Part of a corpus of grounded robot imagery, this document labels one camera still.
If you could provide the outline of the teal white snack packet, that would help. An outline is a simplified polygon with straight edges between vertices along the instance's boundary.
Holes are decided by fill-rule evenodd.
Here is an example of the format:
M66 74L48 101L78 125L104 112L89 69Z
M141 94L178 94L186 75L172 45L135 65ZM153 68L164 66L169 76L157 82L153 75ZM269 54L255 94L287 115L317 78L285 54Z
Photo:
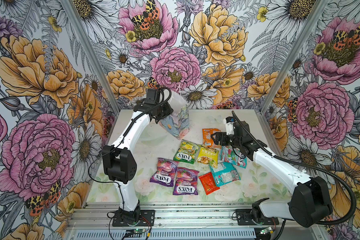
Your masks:
M238 171L231 163L217 163L217 167L210 166L210 170L217 187L241 180Z

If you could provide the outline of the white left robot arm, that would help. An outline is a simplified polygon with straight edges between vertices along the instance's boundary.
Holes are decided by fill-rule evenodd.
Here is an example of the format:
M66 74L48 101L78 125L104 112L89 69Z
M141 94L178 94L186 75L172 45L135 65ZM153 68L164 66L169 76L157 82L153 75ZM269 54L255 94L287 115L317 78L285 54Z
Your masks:
M172 91L167 87L148 89L147 95L134 107L132 118L117 140L103 147L104 173L119 188L120 209L129 213L138 209L139 200L133 190L137 162L133 156L135 146L152 120L160 120L173 113L169 101Z

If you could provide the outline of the teal pink candy packet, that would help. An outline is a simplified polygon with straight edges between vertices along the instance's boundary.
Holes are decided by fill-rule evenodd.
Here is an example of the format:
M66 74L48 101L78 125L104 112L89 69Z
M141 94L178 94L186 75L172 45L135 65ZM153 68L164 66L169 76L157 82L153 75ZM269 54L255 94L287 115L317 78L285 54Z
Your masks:
M247 158L240 152L239 149L234 149L231 146L222 147L221 161L244 169L247 167Z

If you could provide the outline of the floral paper gift bag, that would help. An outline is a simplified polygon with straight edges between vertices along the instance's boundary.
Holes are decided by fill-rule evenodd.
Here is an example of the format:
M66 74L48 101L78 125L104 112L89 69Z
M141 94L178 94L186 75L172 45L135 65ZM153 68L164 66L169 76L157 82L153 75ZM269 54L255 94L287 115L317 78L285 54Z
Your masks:
M168 101L174 110L169 116L159 121L160 126L176 139L183 139L190 131L189 109L187 101L178 93L171 91Z

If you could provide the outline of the yellow snack packet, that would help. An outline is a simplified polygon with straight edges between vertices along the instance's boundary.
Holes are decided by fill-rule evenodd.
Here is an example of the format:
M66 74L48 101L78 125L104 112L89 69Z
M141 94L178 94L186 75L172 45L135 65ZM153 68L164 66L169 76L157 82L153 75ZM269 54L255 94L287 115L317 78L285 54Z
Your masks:
M210 165L213 168L218 167L219 150L201 146L196 161L205 165Z

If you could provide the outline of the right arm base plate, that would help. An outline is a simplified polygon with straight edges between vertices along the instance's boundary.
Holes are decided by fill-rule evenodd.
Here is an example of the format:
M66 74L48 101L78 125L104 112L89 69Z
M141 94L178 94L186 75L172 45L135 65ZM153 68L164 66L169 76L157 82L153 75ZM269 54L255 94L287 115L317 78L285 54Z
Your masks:
M265 217L261 212L254 209L237 209L232 215L239 226L277 226L278 218Z

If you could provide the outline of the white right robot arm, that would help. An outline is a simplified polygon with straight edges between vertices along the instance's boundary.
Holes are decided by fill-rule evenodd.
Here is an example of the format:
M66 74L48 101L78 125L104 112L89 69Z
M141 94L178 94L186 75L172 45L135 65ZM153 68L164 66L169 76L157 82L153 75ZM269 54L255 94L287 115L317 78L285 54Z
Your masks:
M234 122L232 118L227 120L225 132L211 135L214 143L239 149L247 159L276 177L292 195L287 201L260 200L254 203L254 217L292 220L308 228L332 214L327 183L321 177L313 178L305 171L278 160L266 144L251 135L246 122Z

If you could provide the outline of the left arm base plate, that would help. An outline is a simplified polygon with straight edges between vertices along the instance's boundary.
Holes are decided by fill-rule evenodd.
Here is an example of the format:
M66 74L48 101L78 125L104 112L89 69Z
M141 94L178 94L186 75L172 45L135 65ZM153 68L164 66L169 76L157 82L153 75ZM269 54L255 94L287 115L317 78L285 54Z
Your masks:
M113 227L152 227L155 222L155 210L124 211L118 209L112 217Z

